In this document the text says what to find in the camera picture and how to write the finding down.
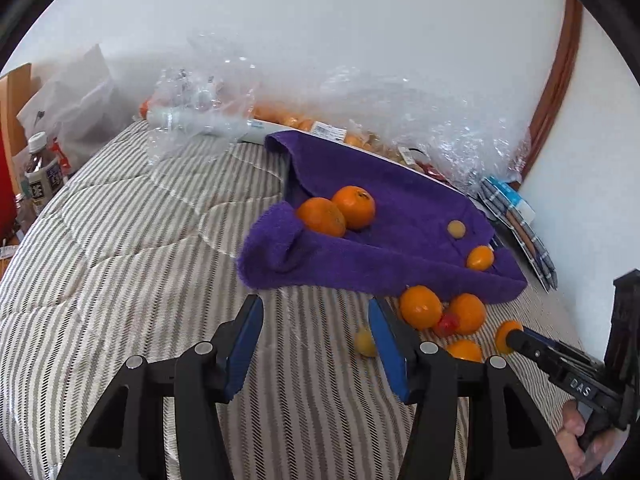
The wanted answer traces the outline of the person's right hand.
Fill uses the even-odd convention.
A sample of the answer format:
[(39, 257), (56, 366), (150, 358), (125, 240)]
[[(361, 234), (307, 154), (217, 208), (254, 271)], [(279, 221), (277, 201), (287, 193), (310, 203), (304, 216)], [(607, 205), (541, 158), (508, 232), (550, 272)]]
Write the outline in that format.
[(585, 419), (579, 413), (575, 400), (568, 400), (562, 406), (562, 425), (555, 435), (567, 465), (574, 479), (579, 479), (597, 469), (605, 457), (611, 453), (620, 435), (620, 430), (610, 429), (598, 434), (584, 451), (578, 444), (586, 429)]

